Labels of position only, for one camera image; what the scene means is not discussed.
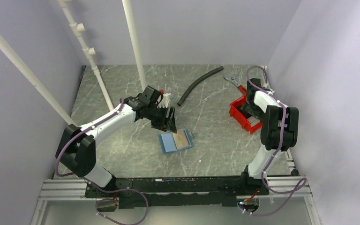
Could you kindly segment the blue card holder wallet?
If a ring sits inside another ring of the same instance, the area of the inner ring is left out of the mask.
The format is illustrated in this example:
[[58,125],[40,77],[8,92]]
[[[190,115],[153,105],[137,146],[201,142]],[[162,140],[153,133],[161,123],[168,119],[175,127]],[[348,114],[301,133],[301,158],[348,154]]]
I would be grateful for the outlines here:
[[174,133],[165,133],[165,134],[158,135],[158,140],[159,140],[159,143],[160,143],[160,146],[161,146],[161,149],[162,149],[162,152],[164,155],[181,152],[183,150],[187,150],[187,149],[194,147],[194,143],[193,143],[193,139],[195,138],[194,135],[191,132],[189,132],[187,129],[184,129],[184,130],[187,133],[189,145],[180,150],[176,149],[176,146],[175,146],[175,143],[173,140]]

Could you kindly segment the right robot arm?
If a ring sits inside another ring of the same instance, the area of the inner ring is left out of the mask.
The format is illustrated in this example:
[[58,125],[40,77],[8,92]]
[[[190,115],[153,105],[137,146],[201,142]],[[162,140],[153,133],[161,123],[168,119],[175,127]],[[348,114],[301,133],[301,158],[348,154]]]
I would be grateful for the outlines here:
[[283,104],[272,91],[261,86],[260,79],[248,80],[246,101],[240,108],[262,123],[261,146],[254,160],[247,166],[249,177],[240,181],[240,190],[250,195],[257,190],[255,179],[266,178],[266,173],[279,155],[296,145],[299,110]]

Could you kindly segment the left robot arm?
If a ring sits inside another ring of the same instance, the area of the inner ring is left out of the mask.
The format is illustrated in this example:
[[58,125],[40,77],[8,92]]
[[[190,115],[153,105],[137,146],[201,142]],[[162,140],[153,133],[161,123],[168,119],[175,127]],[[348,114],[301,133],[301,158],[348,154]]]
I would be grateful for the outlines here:
[[135,97],[121,98],[117,107],[98,119],[65,127],[55,154],[55,175],[76,175],[97,186],[103,196],[112,196],[117,178],[97,162],[97,147],[122,127],[141,119],[149,120],[154,129],[176,133],[175,107],[163,105],[166,98],[161,91],[147,86]]

